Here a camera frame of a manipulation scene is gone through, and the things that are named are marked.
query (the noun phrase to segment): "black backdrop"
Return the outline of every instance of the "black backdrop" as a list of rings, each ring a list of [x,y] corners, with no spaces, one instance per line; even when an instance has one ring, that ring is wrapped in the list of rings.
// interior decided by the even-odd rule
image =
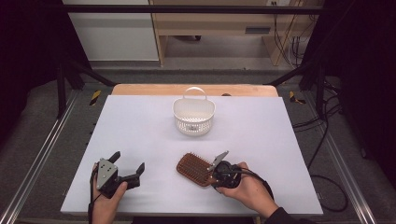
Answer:
[[[62,0],[47,2],[62,4]],[[53,57],[57,52],[91,68],[68,15],[45,13],[38,4],[4,0],[0,6],[0,143],[11,133],[28,92],[56,79],[62,58]]]
[[[328,7],[345,1],[326,1]],[[377,160],[396,188],[396,2],[357,0],[337,27],[322,61],[340,77],[341,100],[361,148]],[[310,60],[334,25],[321,16],[307,47]]]

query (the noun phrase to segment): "person's left hand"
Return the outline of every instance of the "person's left hand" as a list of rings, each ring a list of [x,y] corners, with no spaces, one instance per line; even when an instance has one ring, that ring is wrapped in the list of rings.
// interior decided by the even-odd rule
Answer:
[[[122,182],[117,188],[111,199],[108,199],[104,195],[101,195],[100,191],[96,189],[97,174],[93,178],[93,199],[96,199],[93,206],[92,213],[92,224],[110,224],[113,223],[114,217],[116,216],[119,202],[124,195],[128,184]]]

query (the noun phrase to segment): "white tabletop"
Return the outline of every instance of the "white tabletop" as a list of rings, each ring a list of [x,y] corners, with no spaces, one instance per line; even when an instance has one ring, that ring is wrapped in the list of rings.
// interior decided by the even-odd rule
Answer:
[[[118,211],[133,216],[254,216],[240,202],[202,188],[177,172],[188,152],[213,161],[229,150],[231,164],[245,161],[267,180],[276,203],[292,215],[322,215],[309,173],[280,97],[209,96],[216,104],[209,133],[179,132],[173,102],[181,96],[107,97],[92,139],[61,211],[86,215],[93,164],[116,151],[119,175],[132,175],[146,163],[141,186],[128,190]]]

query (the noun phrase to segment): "white basket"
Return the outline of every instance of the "white basket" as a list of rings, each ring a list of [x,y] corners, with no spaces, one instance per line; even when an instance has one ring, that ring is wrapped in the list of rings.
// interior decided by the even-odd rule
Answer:
[[[192,90],[201,91],[205,99],[186,98],[186,93]],[[183,98],[176,100],[173,104],[176,126],[186,135],[203,135],[212,127],[215,108],[215,104],[207,100],[204,90],[190,87],[184,91]]]

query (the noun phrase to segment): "basket handle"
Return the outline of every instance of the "basket handle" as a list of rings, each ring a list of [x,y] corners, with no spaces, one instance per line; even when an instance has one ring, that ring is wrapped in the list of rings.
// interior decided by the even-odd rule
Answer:
[[[200,91],[201,93],[203,93],[205,95],[205,99],[207,100],[206,92],[199,87],[189,87],[188,89],[186,89],[183,94],[183,99],[186,98],[185,96],[188,91]]]

